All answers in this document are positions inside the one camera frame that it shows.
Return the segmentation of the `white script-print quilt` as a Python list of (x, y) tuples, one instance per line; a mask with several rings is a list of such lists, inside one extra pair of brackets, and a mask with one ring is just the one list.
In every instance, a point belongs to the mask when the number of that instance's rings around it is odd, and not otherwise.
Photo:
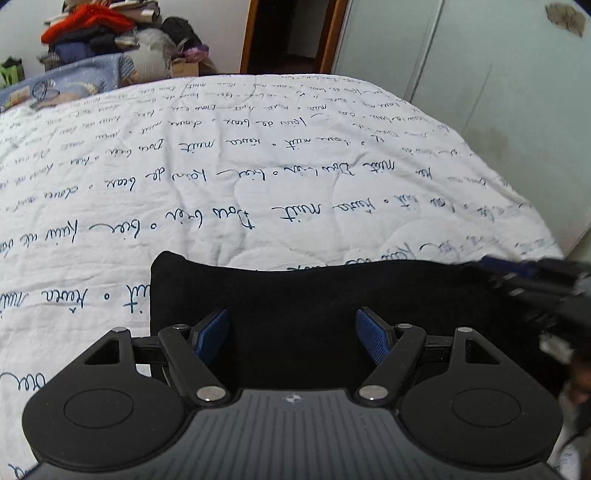
[(451, 127), (328, 75), (170, 79), (1, 116), (1, 475), (26, 402), (116, 325), (148, 331), (149, 267), (303, 270), (562, 252)]

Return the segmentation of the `black pants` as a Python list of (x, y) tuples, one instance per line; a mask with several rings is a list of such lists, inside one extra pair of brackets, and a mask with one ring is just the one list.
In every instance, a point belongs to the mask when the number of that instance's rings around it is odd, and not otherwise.
[[(150, 268), (150, 330), (194, 325), (225, 309), (228, 332), (208, 367), (229, 390), (352, 390), (374, 365), (356, 336), (360, 308), (439, 336), (487, 318), (484, 286), (462, 264), (392, 260), (273, 272), (163, 252)], [(568, 370), (544, 354), (526, 358), (515, 362), (560, 392)]]

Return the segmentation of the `pile of clothes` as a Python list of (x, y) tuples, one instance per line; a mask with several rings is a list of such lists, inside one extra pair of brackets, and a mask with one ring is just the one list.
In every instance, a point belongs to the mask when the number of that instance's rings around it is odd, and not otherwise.
[(209, 47), (190, 22), (176, 16), (163, 18), (156, 1), (65, 1), (62, 13), (45, 21), (47, 29), (83, 4), (109, 7), (133, 20), (135, 27), (122, 34), (94, 27), (66, 34), (55, 44), (44, 44), (47, 51), (38, 56), (38, 62), (46, 71), (97, 56), (125, 54), (135, 66), (135, 83), (216, 73)]

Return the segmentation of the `brown wooden door frame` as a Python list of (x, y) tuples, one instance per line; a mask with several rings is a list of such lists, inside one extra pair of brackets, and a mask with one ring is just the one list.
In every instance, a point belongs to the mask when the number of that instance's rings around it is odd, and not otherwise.
[(240, 72), (331, 72), (348, 6), (346, 0), (250, 2)]

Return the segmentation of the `blue folded blanket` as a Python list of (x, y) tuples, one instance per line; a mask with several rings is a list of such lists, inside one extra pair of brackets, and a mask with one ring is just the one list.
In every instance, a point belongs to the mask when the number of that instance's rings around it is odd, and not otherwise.
[(1, 90), (1, 112), (20, 104), (43, 109), (116, 90), (137, 79), (132, 59), (109, 54), (80, 60)]

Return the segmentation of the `red garment on pile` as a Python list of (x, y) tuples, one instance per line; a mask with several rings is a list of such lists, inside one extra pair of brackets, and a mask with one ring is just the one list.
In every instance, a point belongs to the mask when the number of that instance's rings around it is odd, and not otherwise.
[(132, 30), (135, 22), (109, 7), (83, 4), (65, 19), (50, 26), (40, 40), (42, 44), (52, 45), (66, 34), (94, 27), (106, 27), (116, 34), (122, 34)]

